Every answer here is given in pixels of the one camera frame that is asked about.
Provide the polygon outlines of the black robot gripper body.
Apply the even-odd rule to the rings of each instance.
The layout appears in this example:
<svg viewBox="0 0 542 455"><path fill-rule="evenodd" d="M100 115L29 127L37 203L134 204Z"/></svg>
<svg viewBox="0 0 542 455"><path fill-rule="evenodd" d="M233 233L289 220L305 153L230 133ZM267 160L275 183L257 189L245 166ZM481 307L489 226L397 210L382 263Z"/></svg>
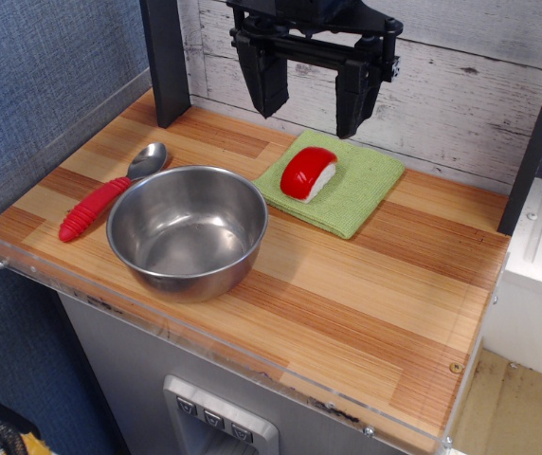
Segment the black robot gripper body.
<svg viewBox="0 0 542 455"><path fill-rule="evenodd" d="M392 82L399 74L397 19L362 1L228 1L233 9L233 45L255 54L331 69L361 61Z"/></svg>

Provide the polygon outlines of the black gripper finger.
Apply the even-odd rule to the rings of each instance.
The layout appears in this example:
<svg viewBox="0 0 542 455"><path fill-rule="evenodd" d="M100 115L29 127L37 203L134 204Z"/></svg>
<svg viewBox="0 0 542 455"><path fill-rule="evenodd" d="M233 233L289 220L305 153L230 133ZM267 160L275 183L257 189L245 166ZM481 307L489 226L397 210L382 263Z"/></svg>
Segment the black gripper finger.
<svg viewBox="0 0 542 455"><path fill-rule="evenodd" d="M240 67L254 108L264 117L273 116L289 99L287 60L279 57L270 40L235 36Z"/></svg>
<svg viewBox="0 0 542 455"><path fill-rule="evenodd" d="M335 78L336 135L356 134L373 111L382 80L380 45L357 45L338 65Z"/></svg>

